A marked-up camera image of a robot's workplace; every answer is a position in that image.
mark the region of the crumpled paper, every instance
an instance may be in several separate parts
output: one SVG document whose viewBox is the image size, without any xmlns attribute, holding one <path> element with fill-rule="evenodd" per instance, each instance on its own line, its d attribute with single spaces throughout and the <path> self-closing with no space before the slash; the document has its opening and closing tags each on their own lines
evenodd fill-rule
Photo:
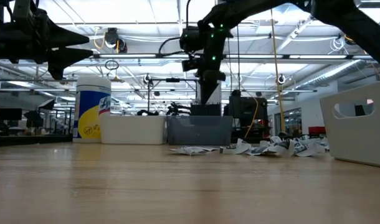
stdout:
<svg viewBox="0 0 380 224">
<path fill-rule="evenodd" d="M 212 152 L 213 150 L 218 150 L 218 148 L 209 146 L 182 146 L 177 149 L 170 149 L 170 151 L 175 152 L 176 154 L 189 156 L 205 155 L 207 152 Z"/>
<path fill-rule="evenodd" d="M 283 141 L 278 136 L 272 136 L 270 142 L 261 141 L 257 147 L 252 147 L 242 139 L 237 140 L 237 144 L 229 147 L 221 147 L 221 154 L 247 154 L 250 156 L 276 155 L 282 157 L 299 156 L 307 157 L 325 152 L 328 147 L 327 140 L 320 139 L 287 139 Z"/>
</svg>

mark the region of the white bin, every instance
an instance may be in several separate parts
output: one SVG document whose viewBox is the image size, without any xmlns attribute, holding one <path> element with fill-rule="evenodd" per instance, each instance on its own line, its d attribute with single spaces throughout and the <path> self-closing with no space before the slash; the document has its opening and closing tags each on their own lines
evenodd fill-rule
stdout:
<svg viewBox="0 0 380 224">
<path fill-rule="evenodd" d="M 103 144 L 164 144 L 164 116 L 100 117 Z"/>
<path fill-rule="evenodd" d="M 337 103 L 360 99 L 374 101 L 374 111 L 370 115 L 346 117 L 334 108 Z M 324 97 L 320 103 L 331 155 L 380 166 L 380 82 Z"/>
</svg>

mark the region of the ceiling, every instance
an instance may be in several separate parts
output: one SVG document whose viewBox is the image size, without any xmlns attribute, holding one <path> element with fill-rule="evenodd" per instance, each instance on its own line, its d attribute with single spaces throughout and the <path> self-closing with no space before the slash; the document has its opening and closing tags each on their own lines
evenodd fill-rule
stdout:
<svg viewBox="0 0 380 224">
<path fill-rule="evenodd" d="M 115 54 L 113 49 L 102 45 L 103 33 L 109 27 L 118 28 L 120 37 L 125 40 L 129 54 L 156 54 L 161 43 L 170 37 L 177 37 L 186 22 L 187 0 L 40 0 L 39 7 L 45 9 L 57 25 L 91 38 L 90 43 L 74 46 L 81 49 L 91 49 L 95 53 Z M 192 0 L 189 5 L 189 23 L 195 24 L 202 19 L 216 3 L 215 0 Z M 362 9 L 368 16 L 380 23 L 380 7 Z M 312 55 L 336 55 L 336 54 L 364 54 L 357 45 L 343 44 L 342 39 L 336 40 L 339 29 L 328 26 L 320 21 L 309 20 L 309 13 L 299 10 L 292 4 L 284 4 L 273 9 L 273 18 L 276 21 L 274 31 L 278 54 L 312 54 Z M 225 46 L 225 54 L 273 54 L 273 40 L 268 36 L 272 32 L 270 11 L 261 12 L 244 20 L 232 33 L 235 38 L 228 41 Z M 9 14 L 5 12 L 5 21 L 10 21 Z M 301 32 L 290 41 L 287 36 L 297 28 Z M 168 42 L 164 53 L 180 50 L 178 41 Z M 143 77 L 149 74 L 152 78 L 194 78 L 194 71 L 182 72 L 181 60 L 174 59 L 119 59 L 120 67 L 117 71 L 110 72 L 109 78 L 117 76 L 122 82 L 113 84 L 113 88 L 132 89 L 144 88 Z M 87 76 L 106 76 L 109 71 L 105 68 L 106 60 L 87 59 L 81 63 L 65 69 L 65 77 L 76 79 Z M 331 65 L 340 63 L 334 60 L 281 60 L 278 64 L 278 72 L 284 74 L 289 82 L 301 82 L 307 76 Z M 37 65 L 32 62 L 22 62 L 22 65 L 11 65 L 8 61 L 0 60 L 0 78 L 35 78 L 41 75 L 41 79 L 51 79 L 46 72 L 47 65 Z M 240 73 L 241 84 L 249 89 L 271 89 L 275 86 L 276 68 L 274 60 L 236 60 L 231 64 L 225 60 L 221 70 L 230 77 L 230 70 L 234 74 Z M 222 84 L 223 88 L 230 88 L 230 78 Z M 75 88 L 75 82 L 69 83 L 30 83 L 42 88 L 69 89 Z M 161 93 L 158 98 L 194 98 L 195 93 L 191 89 L 193 83 L 165 83 L 161 82 L 158 88 L 187 88 L 182 93 Z M 10 88 L 8 83 L 2 83 L 3 87 Z M 15 88 L 26 88 L 16 85 Z M 233 88 L 237 88 L 234 79 Z M 144 102 L 138 94 L 128 92 L 114 92 L 114 97 L 122 102 Z"/>
</svg>

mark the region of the monitor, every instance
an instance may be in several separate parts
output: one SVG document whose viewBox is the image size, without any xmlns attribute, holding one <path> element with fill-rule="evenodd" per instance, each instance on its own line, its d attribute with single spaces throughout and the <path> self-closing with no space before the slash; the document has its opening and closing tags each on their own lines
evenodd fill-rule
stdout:
<svg viewBox="0 0 380 224">
<path fill-rule="evenodd" d="M 0 120 L 20 121 L 22 119 L 22 109 L 20 108 L 0 108 Z"/>
<path fill-rule="evenodd" d="M 257 107 L 255 100 L 258 101 L 258 111 L 255 118 L 268 120 L 267 100 L 265 98 L 231 96 L 229 98 L 229 115 L 233 118 L 239 118 L 241 123 L 250 124 Z"/>
</svg>

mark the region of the white wall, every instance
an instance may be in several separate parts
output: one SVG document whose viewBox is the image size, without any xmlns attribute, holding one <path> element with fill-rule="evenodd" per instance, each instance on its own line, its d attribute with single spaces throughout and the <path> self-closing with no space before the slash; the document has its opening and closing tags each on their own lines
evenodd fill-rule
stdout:
<svg viewBox="0 0 380 224">
<path fill-rule="evenodd" d="M 283 110 L 294 110 L 301 108 L 302 112 L 302 132 L 309 134 L 308 128 L 311 126 L 324 126 L 323 115 L 321 113 L 320 98 L 338 92 L 337 82 L 332 82 L 328 87 L 316 88 L 316 93 L 301 93 L 295 101 L 284 101 Z M 268 115 L 280 113 L 279 106 L 269 106 Z"/>
</svg>

